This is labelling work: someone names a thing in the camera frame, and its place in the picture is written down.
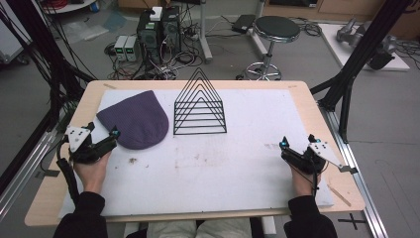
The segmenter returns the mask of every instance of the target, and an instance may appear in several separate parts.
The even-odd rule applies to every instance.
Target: black stool seat
[[[269,41],[290,43],[299,37],[300,29],[290,19],[265,16],[256,19],[255,31],[257,35]]]

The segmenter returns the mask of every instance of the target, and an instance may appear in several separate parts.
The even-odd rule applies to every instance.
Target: black wire triangle rack
[[[227,132],[222,98],[198,67],[175,99],[173,135]]]

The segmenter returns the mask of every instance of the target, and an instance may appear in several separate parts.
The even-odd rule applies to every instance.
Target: purple cap
[[[163,140],[169,129],[166,114],[153,91],[145,91],[124,99],[96,114],[110,131],[121,132],[118,143],[130,150],[152,147]]]

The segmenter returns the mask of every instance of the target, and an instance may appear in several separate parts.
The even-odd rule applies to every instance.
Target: person's right hand
[[[313,176],[307,175],[298,168],[290,165],[293,188],[296,197],[313,194]],[[318,175],[318,183],[321,180],[321,175]]]
[[[108,165],[110,156],[111,152],[108,152],[98,162],[91,165],[74,164],[74,170],[83,183],[84,191],[91,191],[98,194],[101,192],[106,176],[106,166]]]

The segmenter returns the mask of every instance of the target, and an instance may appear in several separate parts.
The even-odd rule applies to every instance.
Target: floor
[[[107,25],[112,29],[92,41],[71,44],[90,71],[100,79],[112,73],[112,63],[104,49],[119,35],[135,34],[137,18],[133,14],[120,14],[112,9],[92,14],[88,10],[64,14],[64,24],[80,21],[93,27]],[[215,26],[212,34],[232,35],[230,26],[222,18],[208,20]],[[67,59],[70,59],[62,40],[57,40]],[[260,60],[251,40],[246,36],[209,37],[213,61],[201,64],[206,75],[213,80],[235,79],[246,65]],[[354,84],[350,110],[348,139],[365,178],[370,195],[384,223],[389,237],[420,237],[419,180],[420,133],[420,73],[412,59],[404,59],[408,71],[363,70]],[[330,79],[340,66],[322,37],[304,33],[291,44],[277,44],[272,62],[282,72],[282,80],[303,80],[309,87]],[[187,79],[194,66],[179,70],[178,79]],[[0,70],[0,107],[2,118],[2,158],[0,173],[19,152],[49,109],[49,88],[35,66],[12,63]],[[325,92],[314,95],[321,99]],[[46,157],[47,165],[52,156]],[[26,212],[42,182],[36,178],[37,170],[17,197],[0,223],[0,237],[52,237],[54,227],[28,227],[24,223]],[[327,214],[335,223],[339,237],[371,237],[361,212],[353,214]],[[285,237],[282,225],[286,216],[275,217],[276,237]],[[109,237],[123,237],[124,224],[109,224]]]

